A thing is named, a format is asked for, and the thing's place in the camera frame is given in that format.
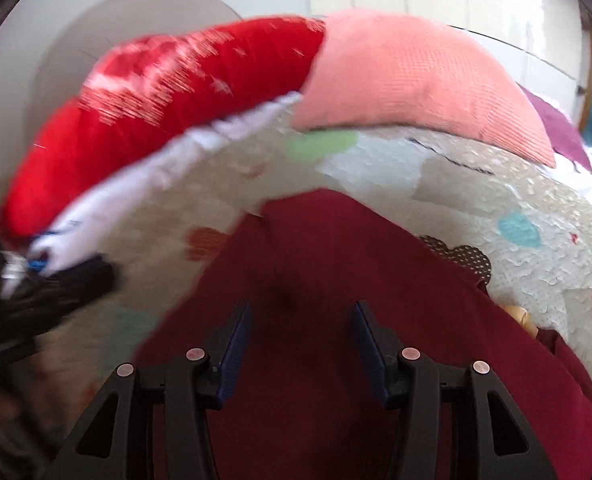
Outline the patchwork heart bedspread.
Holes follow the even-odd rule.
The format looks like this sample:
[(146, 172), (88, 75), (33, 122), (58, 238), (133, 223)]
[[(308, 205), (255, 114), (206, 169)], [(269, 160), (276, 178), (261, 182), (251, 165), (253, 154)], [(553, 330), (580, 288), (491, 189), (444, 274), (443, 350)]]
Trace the patchwork heart bedspread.
[[(592, 379), (592, 174), (418, 128), (289, 128), (282, 153), (290, 166), (275, 168), (286, 190), (249, 214), (330, 188), (430, 244), (469, 250), (490, 274), (491, 297), (557, 330)], [(187, 232), (186, 256), (204, 259), (195, 278), (226, 230)]]

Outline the pink textured pillow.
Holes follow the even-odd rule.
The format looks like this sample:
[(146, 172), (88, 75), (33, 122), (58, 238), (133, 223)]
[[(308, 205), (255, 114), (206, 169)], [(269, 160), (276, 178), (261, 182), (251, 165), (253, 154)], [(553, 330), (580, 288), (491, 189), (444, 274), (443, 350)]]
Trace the pink textured pillow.
[(465, 32), (409, 14), (361, 9), (328, 15), (324, 25), (294, 128), (408, 125), (554, 166), (535, 107)]

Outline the white fleece blanket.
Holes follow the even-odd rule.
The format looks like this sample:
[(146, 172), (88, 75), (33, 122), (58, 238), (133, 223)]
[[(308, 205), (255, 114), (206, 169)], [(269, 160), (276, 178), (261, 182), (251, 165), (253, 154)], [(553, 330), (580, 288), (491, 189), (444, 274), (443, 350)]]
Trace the white fleece blanket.
[(134, 310), (174, 304), (204, 259), (185, 254), (187, 232), (226, 230), (238, 216), (285, 192), (290, 92), (248, 112), (186, 130), (159, 152), (83, 193), (33, 242), (9, 254), (4, 296), (102, 254), (121, 270), (112, 300)]

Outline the red floral quilt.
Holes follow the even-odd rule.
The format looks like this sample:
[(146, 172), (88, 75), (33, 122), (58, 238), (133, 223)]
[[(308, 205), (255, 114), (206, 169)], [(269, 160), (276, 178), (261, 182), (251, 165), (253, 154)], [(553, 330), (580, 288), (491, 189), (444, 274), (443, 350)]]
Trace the red floral quilt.
[(0, 235), (26, 247), (76, 198), (185, 130), (299, 90), (325, 24), (251, 18), (112, 48), (42, 125), (0, 206)]

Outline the dark red knit garment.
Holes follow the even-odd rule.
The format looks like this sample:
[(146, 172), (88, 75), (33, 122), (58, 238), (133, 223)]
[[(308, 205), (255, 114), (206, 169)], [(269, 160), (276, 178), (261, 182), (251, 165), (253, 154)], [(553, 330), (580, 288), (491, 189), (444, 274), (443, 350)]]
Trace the dark red knit garment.
[(300, 194), (241, 220), (136, 364), (204, 346), (240, 304), (250, 314), (241, 372), (208, 417), (224, 479), (387, 476), (398, 416), (376, 392), (358, 304), (424, 358), (487, 363), (558, 478), (592, 479), (592, 382), (569, 348), (530, 336), (473, 272), (347, 195)]

